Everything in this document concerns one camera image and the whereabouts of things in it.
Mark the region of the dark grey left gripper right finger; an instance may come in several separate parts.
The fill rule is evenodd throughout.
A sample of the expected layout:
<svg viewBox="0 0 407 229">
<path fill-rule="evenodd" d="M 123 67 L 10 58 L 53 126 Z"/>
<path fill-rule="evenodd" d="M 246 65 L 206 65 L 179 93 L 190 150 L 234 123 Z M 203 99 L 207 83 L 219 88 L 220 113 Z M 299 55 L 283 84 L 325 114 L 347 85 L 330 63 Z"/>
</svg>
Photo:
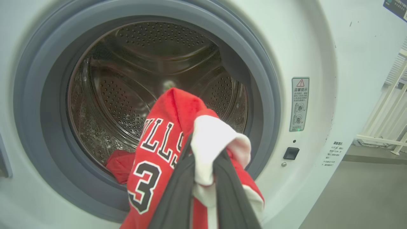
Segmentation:
<svg viewBox="0 0 407 229">
<path fill-rule="evenodd" d="M 225 149 L 214 161 L 214 173 L 219 229 L 261 229 Z"/>
</svg>

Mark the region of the white metal railing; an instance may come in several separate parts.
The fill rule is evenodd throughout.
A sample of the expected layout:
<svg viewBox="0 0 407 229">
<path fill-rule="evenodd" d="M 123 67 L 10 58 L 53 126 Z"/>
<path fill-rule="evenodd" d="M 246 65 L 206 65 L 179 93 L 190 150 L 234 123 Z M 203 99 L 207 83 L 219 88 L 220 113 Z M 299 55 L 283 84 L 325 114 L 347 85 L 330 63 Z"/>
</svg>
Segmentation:
<svg viewBox="0 0 407 229">
<path fill-rule="evenodd" d="M 402 47 L 380 97 L 355 143 L 407 154 L 407 46 Z"/>
</svg>

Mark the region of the grey warning sticker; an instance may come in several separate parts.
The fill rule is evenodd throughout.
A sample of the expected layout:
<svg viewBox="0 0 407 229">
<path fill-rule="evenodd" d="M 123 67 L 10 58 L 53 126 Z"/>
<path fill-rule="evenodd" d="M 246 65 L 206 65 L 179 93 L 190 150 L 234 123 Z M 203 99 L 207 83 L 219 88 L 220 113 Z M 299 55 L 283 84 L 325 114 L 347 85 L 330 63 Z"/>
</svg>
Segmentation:
<svg viewBox="0 0 407 229">
<path fill-rule="evenodd" d="M 309 78 L 294 77 L 291 80 L 291 85 L 292 103 L 289 131 L 299 132 L 304 130 L 307 117 Z"/>
</svg>

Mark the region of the dark blue label sticker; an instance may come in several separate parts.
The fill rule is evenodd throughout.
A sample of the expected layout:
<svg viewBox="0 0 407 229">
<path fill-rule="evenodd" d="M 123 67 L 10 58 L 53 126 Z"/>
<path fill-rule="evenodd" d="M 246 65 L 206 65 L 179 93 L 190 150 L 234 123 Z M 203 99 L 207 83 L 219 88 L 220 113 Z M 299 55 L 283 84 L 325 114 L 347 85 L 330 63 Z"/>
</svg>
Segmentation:
<svg viewBox="0 0 407 229">
<path fill-rule="evenodd" d="M 385 0 L 383 6 L 407 22 L 407 0 Z"/>
</svg>

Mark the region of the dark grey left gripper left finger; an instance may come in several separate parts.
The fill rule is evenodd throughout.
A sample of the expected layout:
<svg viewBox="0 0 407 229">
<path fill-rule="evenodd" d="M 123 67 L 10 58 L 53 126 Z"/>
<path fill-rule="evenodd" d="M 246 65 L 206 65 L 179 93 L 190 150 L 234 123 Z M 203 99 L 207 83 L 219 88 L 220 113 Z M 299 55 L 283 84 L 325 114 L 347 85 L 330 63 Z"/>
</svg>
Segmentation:
<svg viewBox="0 0 407 229">
<path fill-rule="evenodd" d="M 190 135 L 165 191 L 159 201 L 148 229 L 190 229 L 192 188 L 195 178 L 195 158 Z"/>
</svg>

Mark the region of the white washing machine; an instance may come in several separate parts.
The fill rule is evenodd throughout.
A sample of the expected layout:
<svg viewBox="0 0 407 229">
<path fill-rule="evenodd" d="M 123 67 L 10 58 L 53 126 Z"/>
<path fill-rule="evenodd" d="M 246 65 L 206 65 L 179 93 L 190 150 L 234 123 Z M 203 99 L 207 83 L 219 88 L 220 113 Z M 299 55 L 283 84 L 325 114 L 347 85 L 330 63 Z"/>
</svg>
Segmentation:
<svg viewBox="0 0 407 229">
<path fill-rule="evenodd" d="M 374 107 L 407 36 L 384 0 L 0 0 L 0 229 L 118 229 L 158 97 L 200 97 L 252 142 L 263 229 L 298 229 Z M 309 78 L 290 132 L 294 77 Z"/>
</svg>

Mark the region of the red and white basketball jersey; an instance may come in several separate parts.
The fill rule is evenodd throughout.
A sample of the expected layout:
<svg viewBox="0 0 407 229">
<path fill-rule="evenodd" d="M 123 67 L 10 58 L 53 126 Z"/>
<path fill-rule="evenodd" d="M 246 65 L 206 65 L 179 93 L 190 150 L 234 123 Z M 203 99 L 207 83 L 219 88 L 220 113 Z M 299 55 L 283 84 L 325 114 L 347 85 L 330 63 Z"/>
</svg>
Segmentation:
<svg viewBox="0 0 407 229">
<path fill-rule="evenodd" d="M 245 171 L 251 160 L 249 138 L 223 122 L 200 98 L 173 87 L 148 114 L 135 152 L 115 150 L 107 161 L 108 170 L 127 186 L 130 211 L 120 229 L 148 228 L 189 137 L 197 168 L 188 195 L 192 219 L 187 229 L 219 229 L 213 162 L 222 150 L 231 159 L 255 222 L 261 219 L 264 197 Z"/>
</svg>

